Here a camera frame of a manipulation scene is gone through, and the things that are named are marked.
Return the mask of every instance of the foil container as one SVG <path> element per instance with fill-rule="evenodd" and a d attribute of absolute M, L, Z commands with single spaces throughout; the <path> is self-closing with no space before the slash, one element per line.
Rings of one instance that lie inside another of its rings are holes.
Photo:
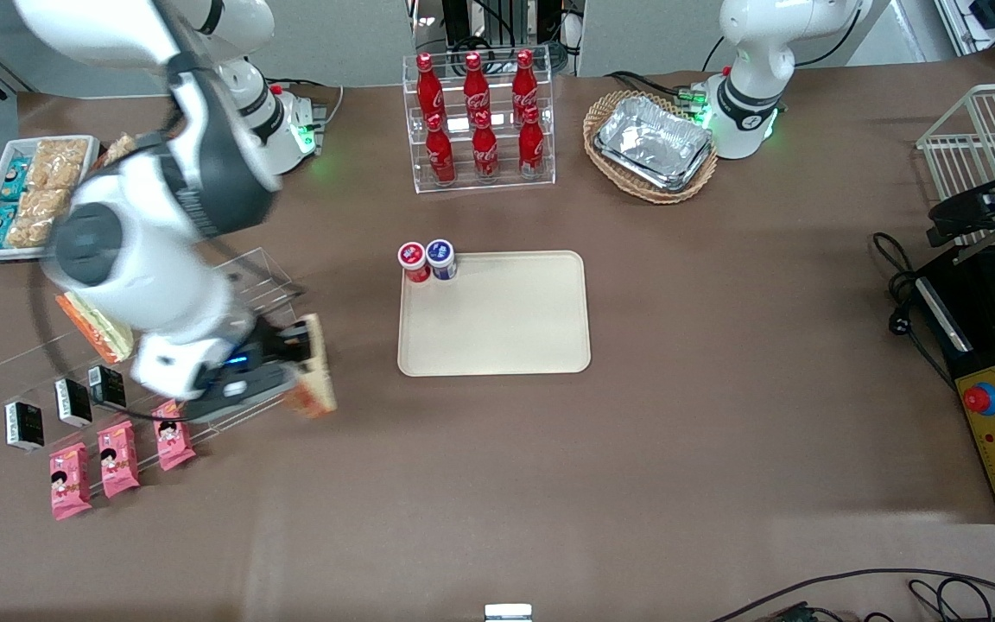
<path fill-rule="evenodd" d="M 593 146 L 652 185 L 679 193 L 712 153 L 712 134 L 637 96 L 621 99 Z"/>

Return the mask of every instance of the white basket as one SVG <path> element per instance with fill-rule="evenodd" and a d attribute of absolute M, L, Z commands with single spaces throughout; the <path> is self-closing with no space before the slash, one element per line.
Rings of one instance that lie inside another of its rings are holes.
<path fill-rule="evenodd" d="M 936 200 L 995 180 L 995 84 L 975 86 L 916 141 L 935 182 Z M 958 245 L 977 244 L 990 232 L 968 233 Z"/>
<path fill-rule="evenodd" d="M 36 144 L 40 141 L 45 141 L 45 139 L 48 139 L 48 141 L 70 141 L 70 139 L 78 138 L 87 141 L 86 155 L 83 156 L 83 165 L 79 167 L 79 181 L 83 181 L 83 177 L 90 172 L 91 165 L 98 158 L 98 139 L 94 136 L 72 134 L 70 136 L 45 136 L 43 138 L 17 138 L 16 141 L 8 142 L 5 149 L 3 149 L 3 158 L 0 159 L 0 193 L 3 190 L 3 182 L 5 181 L 5 177 L 7 177 L 7 169 L 10 167 L 11 159 L 20 156 L 33 157 L 36 153 Z M 42 255 L 44 255 L 44 247 L 2 248 L 0 249 L 0 263 L 5 263 L 5 261 L 28 261 L 38 259 Z"/>

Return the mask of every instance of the white wire rack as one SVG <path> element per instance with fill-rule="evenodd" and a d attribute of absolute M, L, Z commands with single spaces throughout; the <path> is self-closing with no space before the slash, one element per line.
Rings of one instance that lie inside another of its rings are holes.
<path fill-rule="evenodd" d="M 916 141 L 928 162 L 936 199 L 995 180 L 995 84 L 975 86 L 951 106 Z M 976 244 L 991 232 L 959 237 L 956 244 Z"/>
<path fill-rule="evenodd" d="M 214 269 L 224 271 L 234 294 L 256 314 L 264 315 L 266 319 L 280 327 L 296 322 L 287 291 L 291 279 L 287 276 L 287 272 L 279 267 L 276 260 L 262 248 L 245 252 L 244 255 L 226 261 Z M 55 312 L 60 312 L 59 308 L 53 308 Z M 59 364 L 53 361 L 50 352 L 55 353 Z M 98 463 L 98 431 L 125 421 L 127 417 L 119 409 L 107 409 L 92 404 L 94 423 L 83 429 L 71 428 L 56 416 L 56 395 L 53 390 L 53 383 L 58 378 L 71 378 L 86 385 L 87 370 L 92 365 L 98 364 L 105 363 L 96 355 L 94 347 L 91 347 L 83 334 L 76 330 L 56 336 L 43 346 L 37 346 L 0 363 L 0 417 L 3 416 L 3 406 L 15 401 L 25 402 L 41 409 L 45 446 L 43 449 L 33 450 L 32 455 L 48 457 L 48 454 L 56 450 L 73 445 L 75 442 L 83 442 L 87 445 L 88 460 L 91 463 L 88 470 L 90 473 L 102 473 Z M 128 407 L 134 412 L 149 413 L 165 402 L 165 398 L 149 392 L 134 381 L 130 375 L 131 359 L 111 367 L 123 375 Z M 214 418 L 210 422 L 201 424 L 191 422 L 188 424 L 191 442 L 197 445 L 199 442 L 208 441 L 217 434 L 271 409 L 282 399 L 282 395 L 276 395 L 263 402 L 250 404 L 246 409 Z M 138 469 L 143 472 L 159 463 L 159 455 L 155 452 L 155 437 L 151 422 L 142 420 L 134 422 L 137 464 Z M 92 500 L 102 496 L 102 478 L 92 478 Z"/>

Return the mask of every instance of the red emergency stop button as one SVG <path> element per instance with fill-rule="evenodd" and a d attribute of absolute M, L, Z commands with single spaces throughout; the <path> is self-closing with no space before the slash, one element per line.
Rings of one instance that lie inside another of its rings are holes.
<path fill-rule="evenodd" d="M 962 393 L 962 402 L 968 409 L 986 417 L 995 415 L 995 387 L 978 382 Z"/>

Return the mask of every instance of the pink snack package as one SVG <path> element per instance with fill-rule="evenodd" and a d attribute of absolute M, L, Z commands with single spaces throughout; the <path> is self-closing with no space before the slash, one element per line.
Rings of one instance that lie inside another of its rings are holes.
<path fill-rule="evenodd" d="M 157 417 L 177 418 L 181 416 L 174 399 L 163 402 L 153 410 Z M 155 452 L 159 454 L 159 466 L 163 470 L 175 468 L 194 457 L 190 448 L 190 430 L 184 422 L 153 422 L 155 430 Z"/>
<path fill-rule="evenodd" d="M 63 520 L 91 509 L 91 483 L 86 476 L 86 445 L 82 442 L 48 456 L 52 473 L 52 517 Z"/>
<path fill-rule="evenodd" d="M 102 489 L 107 499 L 141 485 L 133 422 L 120 422 L 98 433 L 98 459 L 102 461 Z"/>

